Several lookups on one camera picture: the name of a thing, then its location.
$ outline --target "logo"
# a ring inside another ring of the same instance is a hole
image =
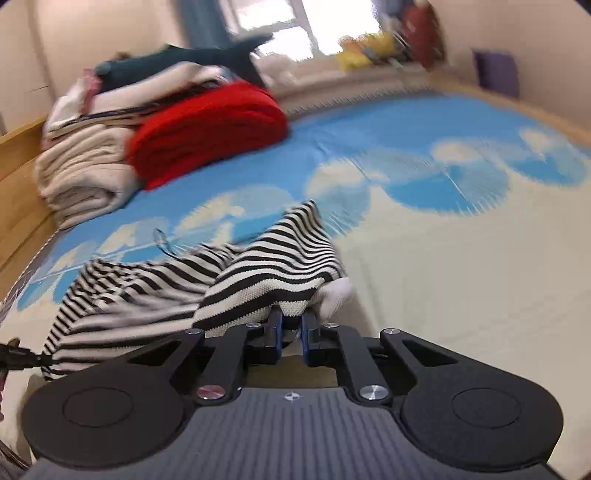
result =
[[[287,401],[293,403],[293,402],[299,400],[301,398],[301,395],[299,393],[296,393],[296,392],[289,392],[283,398],[286,399]]]

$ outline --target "folded blanket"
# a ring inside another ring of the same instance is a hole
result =
[[[134,106],[131,108],[123,108],[119,110],[111,110],[109,112],[102,113],[89,113],[87,115],[80,115],[63,123],[59,128],[46,133],[45,145],[50,148],[52,145],[59,143],[65,139],[68,135],[83,128],[91,125],[110,125],[110,126],[121,126],[121,127],[132,127],[135,125],[143,124],[146,119],[166,107],[178,103],[187,98],[201,95],[202,93],[218,88],[228,83],[228,80],[215,76],[209,80],[205,80],[202,83],[191,85],[187,89],[180,92],[172,93],[164,98],[154,100],[145,103],[140,106]]]
[[[121,208],[140,187],[129,165],[93,165],[52,185],[47,204],[63,230]]]
[[[141,82],[94,96],[85,118],[105,112],[121,113],[127,109],[145,106],[175,93],[184,92],[195,84],[223,78],[222,73],[220,67],[203,67],[187,61],[180,62]],[[80,79],[68,94],[60,97],[54,105],[43,126],[44,138],[51,140],[71,131],[63,128],[75,123],[82,116],[82,95],[83,83]]]
[[[69,228],[121,207],[139,189],[124,163],[127,128],[88,127],[35,159],[33,176],[60,228]]]
[[[153,115],[129,143],[147,190],[211,163],[283,140],[287,119],[271,94],[236,82]]]

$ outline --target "dark green cloth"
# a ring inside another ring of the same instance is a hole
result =
[[[192,61],[200,65],[220,65],[229,68],[243,80],[265,87],[250,59],[250,52],[266,43],[271,35],[258,35],[237,42],[230,48],[180,48],[167,45],[163,50],[145,57],[126,60],[109,60],[95,68],[102,80],[100,92],[140,82],[180,61]]]

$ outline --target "red bag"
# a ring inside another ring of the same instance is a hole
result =
[[[408,7],[404,12],[402,27],[413,59],[427,70],[433,68],[440,44],[439,24],[433,6],[427,3]]]

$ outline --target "bed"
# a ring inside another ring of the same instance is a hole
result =
[[[162,258],[155,229],[178,247],[244,244],[314,199],[365,312],[363,332],[399,327],[546,387],[565,417],[550,463],[580,478],[591,469],[591,135],[445,77],[430,82],[448,93],[278,94],[295,119],[284,142],[52,237],[4,304],[0,341],[18,336],[39,351],[80,266]],[[2,402],[0,437],[22,455],[16,418],[38,383],[11,373]]]

